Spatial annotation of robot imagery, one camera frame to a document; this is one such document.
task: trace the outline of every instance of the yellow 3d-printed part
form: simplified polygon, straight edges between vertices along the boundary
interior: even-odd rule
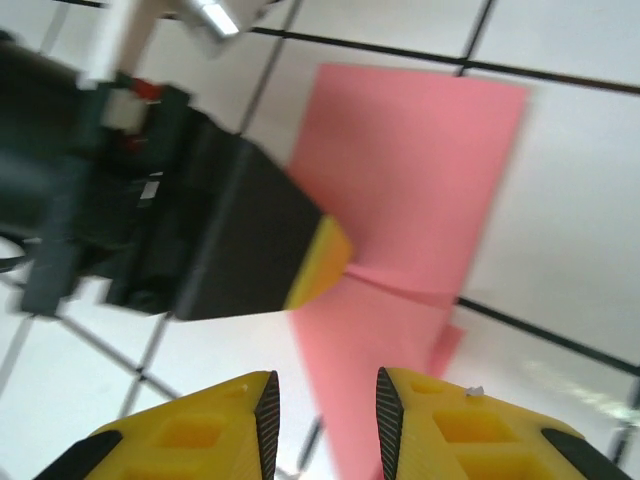
[[[541,433],[568,425],[410,370],[380,369],[385,480],[584,480]]]
[[[333,287],[351,259],[352,248],[333,217],[324,216],[289,291],[287,310],[298,308]]]
[[[105,425],[122,440],[89,480],[271,480],[278,377],[256,372]]]

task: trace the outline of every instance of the pink sheet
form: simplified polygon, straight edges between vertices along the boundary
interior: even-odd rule
[[[290,173],[355,250],[339,285],[293,312],[345,480],[380,468],[380,366],[437,373],[526,90],[373,67],[321,67]]]

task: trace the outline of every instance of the pink paper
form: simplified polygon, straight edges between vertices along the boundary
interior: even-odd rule
[[[354,259],[292,321],[340,478],[379,476],[381,366],[441,373],[449,327],[526,90],[417,71],[321,67],[290,173]]]

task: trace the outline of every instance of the black rubber pad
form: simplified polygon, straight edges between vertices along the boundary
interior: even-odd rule
[[[258,429],[262,479],[273,480],[276,473],[276,455],[280,433],[280,386],[277,372],[271,372],[254,414]]]
[[[542,435],[586,480],[632,480],[585,439],[553,428],[542,429]]]
[[[122,440],[117,430],[74,443],[34,480],[84,480]]]
[[[404,407],[396,387],[385,368],[378,370],[376,418],[384,480],[395,480],[398,474]]]

